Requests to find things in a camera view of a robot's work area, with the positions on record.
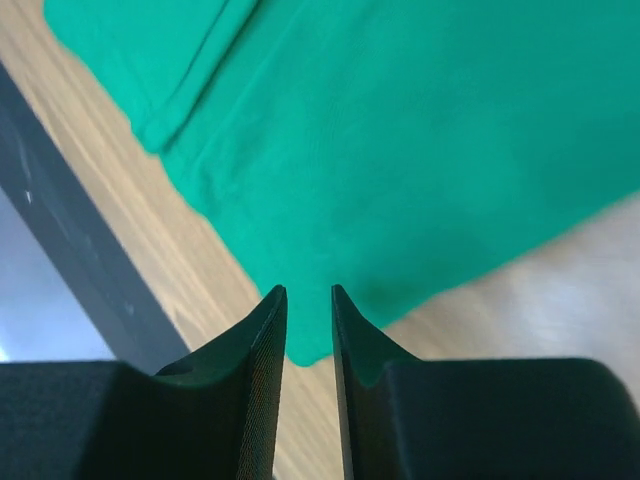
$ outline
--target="green t-shirt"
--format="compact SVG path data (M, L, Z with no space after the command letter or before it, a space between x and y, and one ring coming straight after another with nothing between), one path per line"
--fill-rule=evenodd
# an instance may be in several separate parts
M331 351L640 187L635 0L47 0L55 35Z

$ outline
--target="black frame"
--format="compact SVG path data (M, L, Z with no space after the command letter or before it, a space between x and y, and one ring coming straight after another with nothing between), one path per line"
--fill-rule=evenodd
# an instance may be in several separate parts
M154 373L189 353L1 63L0 187L116 357Z

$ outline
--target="black plastic part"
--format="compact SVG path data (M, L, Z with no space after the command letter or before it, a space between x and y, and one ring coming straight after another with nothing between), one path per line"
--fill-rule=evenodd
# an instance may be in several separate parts
M624 386L584 359L417 360L333 289L349 479L640 478Z
M0 365L0 478L270 479L286 293L147 376L122 362Z
M0 187L118 359L152 373L189 353L2 64Z

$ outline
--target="wooden table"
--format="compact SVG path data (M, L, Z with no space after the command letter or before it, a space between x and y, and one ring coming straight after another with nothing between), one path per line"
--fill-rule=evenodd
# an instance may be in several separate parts
M243 318L256 290L105 91L52 38L41 12L41 0L0 2L0 61L180 336L197 348ZM638 402L640 198L432 299L389 333L429 359L594 357ZM308 369L286 362L275 473L326 480L341 472L332 359Z

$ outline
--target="green cloth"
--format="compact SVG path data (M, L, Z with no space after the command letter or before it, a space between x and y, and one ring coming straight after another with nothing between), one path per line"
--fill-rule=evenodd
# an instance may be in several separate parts
M261 292L376 325L640 187L637 0L48 0Z

